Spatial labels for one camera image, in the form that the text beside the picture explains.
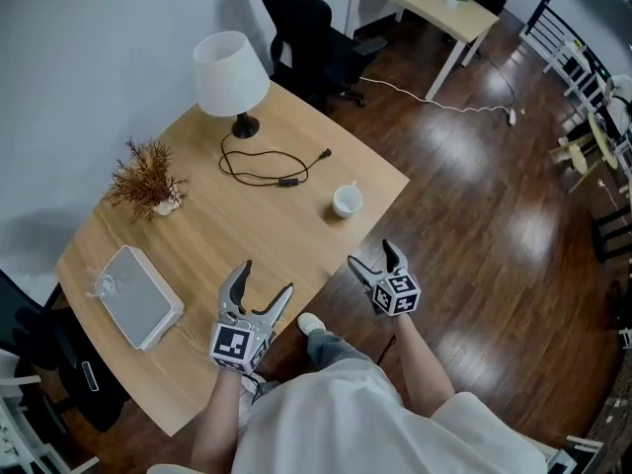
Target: white shirt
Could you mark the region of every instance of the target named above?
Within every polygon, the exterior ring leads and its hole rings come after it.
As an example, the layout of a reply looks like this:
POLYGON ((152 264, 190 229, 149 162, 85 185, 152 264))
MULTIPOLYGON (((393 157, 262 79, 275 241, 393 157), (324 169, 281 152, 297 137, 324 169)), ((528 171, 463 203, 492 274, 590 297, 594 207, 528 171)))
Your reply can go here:
MULTIPOLYGON (((613 95, 621 97, 627 102, 632 101, 632 79, 627 75, 613 75, 612 84, 614 85, 613 95)), ((608 112, 612 117, 612 121, 623 135, 630 127, 630 115, 625 104, 618 100, 612 99, 607 106, 608 112)))
POLYGON ((544 474, 544 456, 471 393, 431 419, 376 365, 345 359, 255 403, 233 473, 544 474))

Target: white cup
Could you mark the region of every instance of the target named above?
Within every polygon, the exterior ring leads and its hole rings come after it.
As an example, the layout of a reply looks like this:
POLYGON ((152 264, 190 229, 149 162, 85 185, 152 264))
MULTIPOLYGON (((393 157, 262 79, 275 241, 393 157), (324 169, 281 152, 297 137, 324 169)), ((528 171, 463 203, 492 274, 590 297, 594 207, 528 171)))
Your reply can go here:
POLYGON ((351 217, 362 208, 362 193, 356 181, 351 185, 340 186, 334 192, 333 207, 340 217, 351 217))

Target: dark wooden floor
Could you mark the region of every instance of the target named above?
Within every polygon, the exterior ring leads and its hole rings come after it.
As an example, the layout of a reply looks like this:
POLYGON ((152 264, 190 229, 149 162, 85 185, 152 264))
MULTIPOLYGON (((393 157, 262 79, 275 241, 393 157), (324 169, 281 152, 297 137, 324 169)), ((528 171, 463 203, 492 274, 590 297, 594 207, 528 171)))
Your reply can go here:
MULTIPOLYGON (((333 118, 411 179, 356 254, 382 265, 383 237, 405 250, 424 291, 415 323, 456 388, 477 394, 516 430, 556 445, 589 429, 620 360, 616 335, 605 330, 612 268, 597 263, 590 243, 591 212, 611 206, 595 185, 607 179, 602 168, 565 193, 576 177, 553 165, 547 150, 572 127, 572 108, 561 81, 541 73, 543 61, 520 44, 518 31, 503 16, 483 45, 515 90, 514 128, 501 112, 442 111, 365 82, 358 87, 367 107, 337 103, 333 118)), ((382 33, 389 46, 365 75, 424 95, 449 54, 441 32, 405 20, 382 33)), ((437 100, 480 107, 508 104, 512 94, 489 61, 474 59, 452 72, 437 100)), ((391 336, 345 268, 308 310, 374 359, 391 336)), ((299 373, 304 348, 298 330, 288 328, 263 372, 282 380, 299 373)), ((405 393, 395 350, 382 366, 405 393)), ((45 382, 55 391, 54 377, 45 382)), ((65 418, 104 472, 185 463, 197 427, 193 421, 169 439, 133 402, 106 434, 74 411, 65 418)))

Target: black office chair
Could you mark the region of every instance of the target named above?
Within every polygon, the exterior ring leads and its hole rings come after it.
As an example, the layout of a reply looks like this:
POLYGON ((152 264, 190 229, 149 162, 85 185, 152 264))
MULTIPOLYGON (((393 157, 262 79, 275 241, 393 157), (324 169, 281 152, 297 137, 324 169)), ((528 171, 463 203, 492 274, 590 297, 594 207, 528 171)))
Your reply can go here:
POLYGON ((364 96, 351 86, 386 40, 379 37, 358 43, 331 28, 332 10, 323 0, 262 1, 276 27, 272 79, 321 111, 327 95, 364 107, 364 96), (291 49, 291 67, 280 61, 285 44, 291 49))
POLYGON ((32 365, 57 369, 68 399, 47 407, 56 415, 76 407, 97 431, 105 432, 119 418, 129 395, 97 354, 72 309, 51 310, 60 293, 58 286, 40 307, 0 271, 0 349, 32 365))

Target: gray pants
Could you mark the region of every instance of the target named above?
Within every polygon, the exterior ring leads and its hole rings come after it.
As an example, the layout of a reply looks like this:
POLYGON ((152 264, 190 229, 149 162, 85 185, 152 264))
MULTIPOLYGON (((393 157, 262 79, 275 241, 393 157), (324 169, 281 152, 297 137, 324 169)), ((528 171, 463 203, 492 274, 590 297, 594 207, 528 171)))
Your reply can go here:
MULTIPOLYGON (((307 337, 307 354, 319 370, 346 358, 365 359, 371 363, 373 362, 371 358, 360 353, 351 344, 346 343, 328 330, 322 329, 312 331, 307 337)), ((263 383, 261 385, 261 394, 266 395, 277 388, 277 386, 279 386, 279 383, 276 381, 263 383)))

